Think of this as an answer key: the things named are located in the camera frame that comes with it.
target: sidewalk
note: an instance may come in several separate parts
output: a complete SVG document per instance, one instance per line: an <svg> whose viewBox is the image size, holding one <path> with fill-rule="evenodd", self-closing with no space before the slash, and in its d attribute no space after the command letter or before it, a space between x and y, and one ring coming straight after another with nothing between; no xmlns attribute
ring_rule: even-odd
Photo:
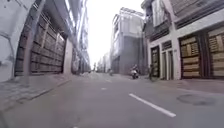
<svg viewBox="0 0 224 128"><path fill-rule="evenodd" d="M63 74L31 76L28 87L23 86L19 79L0 83L0 111L7 111L45 94L70 81L71 76Z"/></svg>
<svg viewBox="0 0 224 128"><path fill-rule="evenodd" d="M187 79L187 80L170 80L170 81L159 80L154 82L154 84L160 84L163 86L173 88L224 94L224 81L221 80L204 80L204 79Z"/></svg>

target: window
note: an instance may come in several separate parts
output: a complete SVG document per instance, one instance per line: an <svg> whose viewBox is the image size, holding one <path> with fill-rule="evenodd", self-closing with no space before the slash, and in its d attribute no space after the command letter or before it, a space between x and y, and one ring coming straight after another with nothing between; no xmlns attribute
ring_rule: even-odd
<svg viewBox="0 0 224 128"><path fill-rule="evenodd" d="M75 20L74 20L72 11L69 12L69 17L70 17L70 19L71 19L71 21L72 21L72 26L74 27L74 26L75 26Z"/></svg>
<svg viewBox="0 0 224 128"><path fill-rule="evenodd" d="M68 11L70 11L71 8L70 8L69 0L65 0L65 5L66 5Z"/></svg>
<svg viewBox="0 0 224 128"><path fill-rule="evenodd" d="M152 11L153 11L153 26L157 27L167 20L165 14L165 5L162 0L155 0L152 2Z"/></svg>

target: storefront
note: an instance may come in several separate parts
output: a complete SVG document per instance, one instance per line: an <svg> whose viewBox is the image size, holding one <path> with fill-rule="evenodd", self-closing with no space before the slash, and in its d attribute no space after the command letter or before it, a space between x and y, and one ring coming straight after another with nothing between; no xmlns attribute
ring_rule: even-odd
<svg viewBox="0 0 224 128"><path fill-rule="evenodd" d="M180 38L182 78L224 78L224 24Z"/></svg>

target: drain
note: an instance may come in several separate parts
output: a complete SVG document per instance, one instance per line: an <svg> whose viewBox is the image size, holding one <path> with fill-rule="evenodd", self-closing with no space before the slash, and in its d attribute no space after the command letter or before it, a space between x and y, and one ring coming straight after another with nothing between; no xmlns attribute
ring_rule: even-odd
<svg viewBox="0 0 224 128"><path fill-rule="evenodd" d="M182 103L192 104L196 106L208 106L215 104L215 100L213 98L202 97L198 95L186 94L177 97Z"/></svg>

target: motorcyclist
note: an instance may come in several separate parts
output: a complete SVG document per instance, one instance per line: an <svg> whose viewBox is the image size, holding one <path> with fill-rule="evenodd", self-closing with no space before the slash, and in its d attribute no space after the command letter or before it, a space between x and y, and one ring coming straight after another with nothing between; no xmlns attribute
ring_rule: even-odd
<svg viewBox="0 0 224 128"><path fill-rule="evenodd" d="M131 75L132 75L133 79L138 78L138 66L137 66L137 64L135 64L134 67L132 67Z"/></svg>

